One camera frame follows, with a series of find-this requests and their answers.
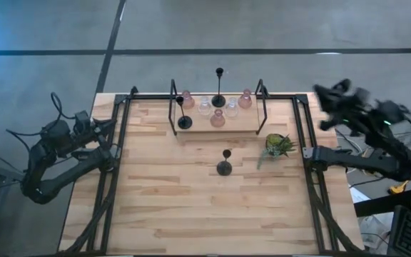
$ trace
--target green plant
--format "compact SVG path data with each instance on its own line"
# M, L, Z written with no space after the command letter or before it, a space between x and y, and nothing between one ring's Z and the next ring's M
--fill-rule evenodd
M295 144L291 142L288 136L282 137L278 134L269 134L266 137L266 148L261 153L260 158L258 159L258 165L256 167L258 170L260 169L261 164L263 164L263 160L267 156L277 158L284 155L289 157L288 152L295 150Z

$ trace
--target glass bottle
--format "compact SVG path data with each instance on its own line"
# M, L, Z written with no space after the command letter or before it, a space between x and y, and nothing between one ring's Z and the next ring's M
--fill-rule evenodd
M200 115L207 116L210 114L212 111L212 106L208 102L208 97L207 96L202 96L201 97L201 103L199 104L198 111Z
M225 117L223 117L223 111L216 109L215 114L213 114L213 116L210 118L210 124L212 124L212 126L216 128L225 125Z
M191 109L194 107L194 99L191 97L190 91L185 90L182 93L183 96L183 108L184 109Z
M228 104L225 107L225 114L228 117L236 117L239 112L239 108L237 107L237 99L235 97L231 97L228 100Z
M250 97L250 95L251 95L250 89L246 89L246 90L243 91L242 96L239 97L238 103L239 103L239 106L242 109L248 109L248 108L251 107L251 97Z

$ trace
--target pink glass vase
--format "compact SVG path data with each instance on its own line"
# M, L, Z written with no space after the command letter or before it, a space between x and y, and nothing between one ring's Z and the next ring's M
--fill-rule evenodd
M225 117L223 117L223 111L221 111L220 109L216 109L215 110L215 114L213 114L213 116L210 118L210 124L212 124L212 126L219 128L223 125L225 125Z
M183 96L183 108L184 109L191 109L194 107L194 99L191 97L190 91L185 90L182 93Z
M251 91L246 89L243 91L242 96L239 97L238 103L242 109L248 109L251 107Z

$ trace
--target wooden tabletop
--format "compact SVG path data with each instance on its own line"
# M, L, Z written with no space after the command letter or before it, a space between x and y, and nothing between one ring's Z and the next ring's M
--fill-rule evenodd
M114 96L96 96L94 118L111 117ZM316 127L325 114L312 93L308 98ZM318 253L299 147L289 158L268 159L256 169L268 133L289 134L298 141L289 100L266 101L268 120L259 136L220 132L175 137L167 100L131 103L107 254ZM315 132L320 145L337 146L335 132ZM232 152L230 176L216 171L224 149ZM99 172L92 171L75 183L60 250L90 220L98 178ZM329 168L325 180L335 220L362 247L344 168ZM101 241L102 220L96 242ZM322 224L330 248L324 220Z

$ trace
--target gray floor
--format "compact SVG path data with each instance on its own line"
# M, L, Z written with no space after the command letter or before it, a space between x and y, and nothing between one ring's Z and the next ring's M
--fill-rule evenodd
M117 6L118 0L0 0L0 50L106 49ZM411 48L410 0L128 0L121 18L116 49ZM51 91L66 113L89 111L103 60L0 56L0 154L26 167L23 146L4 130L38 131L55 119ZM114 56L104 91L167 91L171 79L179 89L211 91L218 66L225 69L224 91L253 89L258 79L270 91L310 91L347 77L373 98L411 109L411 54ZM349 175L350 184L366 179L358 171ZM358 188L373 198L393 183ZM40 206L11 187L0 213L0 256L55 252L70 193L67 187Z

